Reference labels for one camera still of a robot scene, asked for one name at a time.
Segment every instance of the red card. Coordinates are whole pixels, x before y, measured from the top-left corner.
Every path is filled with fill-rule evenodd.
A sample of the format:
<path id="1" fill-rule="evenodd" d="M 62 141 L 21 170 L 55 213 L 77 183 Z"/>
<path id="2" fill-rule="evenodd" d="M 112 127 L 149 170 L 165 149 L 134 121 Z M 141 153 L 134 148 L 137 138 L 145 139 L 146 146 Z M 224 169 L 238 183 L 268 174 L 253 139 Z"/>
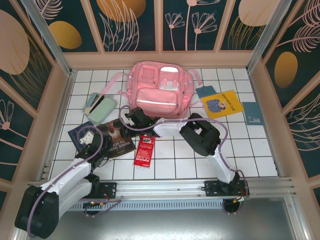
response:
<path id="1" fill-rule="evenodd" d="M 136 151 L 134 165 L 140 167 L 150 167 L 152 152 L 154 150 L 156 139 L 150 136 L 141 136 L 138 150 Z"/>

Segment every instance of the cable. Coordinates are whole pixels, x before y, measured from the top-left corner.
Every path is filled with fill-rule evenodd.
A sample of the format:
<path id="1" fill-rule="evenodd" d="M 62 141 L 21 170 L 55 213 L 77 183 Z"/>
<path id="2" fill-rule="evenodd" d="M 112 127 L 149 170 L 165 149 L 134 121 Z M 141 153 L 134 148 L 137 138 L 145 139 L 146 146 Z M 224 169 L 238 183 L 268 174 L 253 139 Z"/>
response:
<path id="1" fill-rule="evenodd" d="M 84 159 L 78 163 L 76 163 L 73 167 L 69 167 L 67 168 L 61 175 L 59 175 L 45 190 L 43 190 L 43 192 L 38 196 L 38 198 L 35 200 L 33 206 L 32 206 L 32 209 L 30 211 L 30 215 L 29 215 L 29 218 L 28 218 L 28 222 L 27 222 L 27 225 L 26 225 L 26 231 L 27 231 L 27 234 L 29 236 L 29 238 L 35 238 L 36 236 L 33 235 L 31 233 L 31 221 L 32 221 L 32 217 L 34 216 L 34 213 L 35 213 L 35 210 L 36 210 L 36 207 L 38 205 L 38 203 L 40 202 L 41 198 L 54 186 L 54 184 L 56 184 L 64 175 L 66 175 L 68 172 L 70 172 L 71 170 L 73 170 L 74 168 L 76 168 L 77 166 L 89 161 L 90 159 L 92 159 L 93 157 L 95 157 L 101 150 L 102 146 L 103 146 L 103 141 L 104 141 L 104 136 L 102 134 L 102 132 L 100 131 L 100 129 L 98 129 L 96 126 L 91 126 L 91 125 L 87 125 L 87 126 L 84 126 L 82 127 L 76 137 L 77 139 L 79 140 L 79 132 L 81 132 L 83 129 L 86 129 L 86 128 L 93 128 L 95 129 L 99 134 L 100 134 L 100 137 L 101 137 L 101 141 L 100 141 L 100 146 L 98 147 L 97 151 L 92 154 L 91 156 L 89 156 L 87 159 Z"/>
<path id="2" fill-rule="evenodd" d="M 184 120 L 165 120 L 165 121 L 160 121 L 160 122 L 158 122 L 158 123 L 156 123 L 156 124 L 154 124 L 154 125 L 147 126 L 147 127 L 144 127 L 144 128 L 133 128 L 133 127 L 128 126 L 128 125 L 124 122 L 124 120 L 122 119 L 122 117 L 121 117 L 121 111 L 122 111 L 124 108 L 130 109 L 130 107 L 129 107 L 128 105 L 124 105 L 123 107 L 120 108 L 119 116 L 118 116 L 118 117 L 119 117 L 121 123 L 122 123 L 127 129 L 130 129 L 130 130 L 136 131 L 136 132 L 141 132 L 141 131 L 149 130 L 149 129 L 152 129 L 152 128 L 156 127 L 156 126 L 162 125 L 162 124 L 164 124 L 164 123 L 188 123 L 188 122 L 194 122 L 194 121 L 208 121 L 208 122 L 212 122 L 212 123 L 216 123 L 216 124 L 221 125 L 221 126 L 224 128 L 224 130 L 225 130 L 225 136 L 224 136 L 223 140 L 221 141 L 221 143 L 220 143 L 220 145 L 219 145 L 219 147 L 218 147 L 219 155 L 220 155 L 220 157 L 221 157 L 221 159 L 222 159 L 223 164 L 225 165 L 225 167 L 226 167 L 228 170 L 230 170 L 230 171 L 232 171 L 232 172 L 234 172 L 234 173 L 241 173 L 241 175 L 242 175 L 242 177 L 243 177 L 243 180 L 244 180 L 244 184 L 245 184 L 245 193 L 248 195 L 248 189 L 249 189 L 249 187 L 248 187 L 248 182 L 247 182 L 247 179 L 246 179 L 246 177 L 245 177 L 245 175 L 244 175 L 244 172 L 243 172 L 242 170 L 240 170 L 240 169 L 239 169 L 239 170 L 232 169 L 232 168 L 227 164 L 226 160 L 224 159 L 224 157 L 223 157 L 223 155 L 222 155 L 221 147 L 222 147 L 222 145 L 225 143 L 225 141 L 227 140 L 228 133 L 229 133 L 227 127 L 226 127 L 222 122 L 217 121 L 217 120 L 214 120 L 214 119 L 210 119 L 210 118 L 192 118 L 192 119 L 184 119 Z"/>

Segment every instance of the metal bracket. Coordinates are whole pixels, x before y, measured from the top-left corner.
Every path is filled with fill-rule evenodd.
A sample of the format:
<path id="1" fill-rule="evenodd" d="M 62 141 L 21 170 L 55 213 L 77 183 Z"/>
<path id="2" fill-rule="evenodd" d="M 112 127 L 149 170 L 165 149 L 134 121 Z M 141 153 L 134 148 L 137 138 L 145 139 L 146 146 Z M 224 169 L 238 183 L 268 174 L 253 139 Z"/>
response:
<path id="1" fill-rule="evenodd" d="M 231 192 L 231 193 L 224 193 L 221 190 L 218 190 L 220 183 L 218 180 L 214 181 L 205 181 L 204 182 L 204 187 L 201 188 L 202 191 L 205 191 L 205 195 L 207 197 L 225 197 L 225 196 L 234 196 L 238 197 L 242 195 L 242 192 L 239 188 L 241 188 L 244 192 L 246 191 L 246 185 L 244 180 L 240 180 L 237 183 L 237 188 Z"/>

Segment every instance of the pencil case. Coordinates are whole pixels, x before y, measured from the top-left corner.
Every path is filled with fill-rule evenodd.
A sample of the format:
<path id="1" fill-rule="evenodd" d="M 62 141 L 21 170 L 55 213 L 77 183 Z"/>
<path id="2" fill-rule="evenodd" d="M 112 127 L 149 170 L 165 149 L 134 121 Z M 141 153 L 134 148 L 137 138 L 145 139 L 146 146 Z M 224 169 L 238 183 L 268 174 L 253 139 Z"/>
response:
<path id="1" fill-rule="evenodd" d="M 89 121 L 95 125 L 100 125 L 116 106 L 117 103 L 115 100 L 110 97 L 104 97 L 104 99 L 89 113 Z"/>

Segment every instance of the blue book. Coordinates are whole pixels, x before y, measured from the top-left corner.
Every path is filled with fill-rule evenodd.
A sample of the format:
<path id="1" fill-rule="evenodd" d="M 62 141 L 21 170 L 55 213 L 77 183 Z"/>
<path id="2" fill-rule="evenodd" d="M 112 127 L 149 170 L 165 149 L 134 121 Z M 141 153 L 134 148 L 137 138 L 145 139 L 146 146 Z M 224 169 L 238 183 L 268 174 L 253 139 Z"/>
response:
<path id="1" fill-rule="evenodd" d="M 257 102 L 242 102 L 247 125 L 264 125 L 264 119 Z"/>
<path id="2" fill-rule="evenodd" d="M 87 121 L 83 124 L 81 124 L 80 126 L 77 126 L 75 129 L 72 129 L 70 131 L 68 131 L 69 137 L 71 138 L 71 141 L 73 142 L 76 150 L 78 151 L 78 153 L 80 153 L 85 147 L 86 144 L 81 144 L 78 139 L 77 139 L 77 133 L 79 132 L 79 130 L 85 126 L 93 126 L 93 124 L 90 121 Z M 88 132 L 91 131 L 93 133 L 96 133 L 96 130 L 93 127 L 87 127 L 85 129 L 83 129 L 80 133 L 79 133 L 79 137 L 83 138 L 84 135 Z"/>
<path id="3" fill-rule="evenodd" d="M 202 86 L 202 87 L 196 88 L 195 91 L 198 94 L 200 99 L 211 96 L 211 95 L 215 95 L 217 93 L 213 86 Z"/>

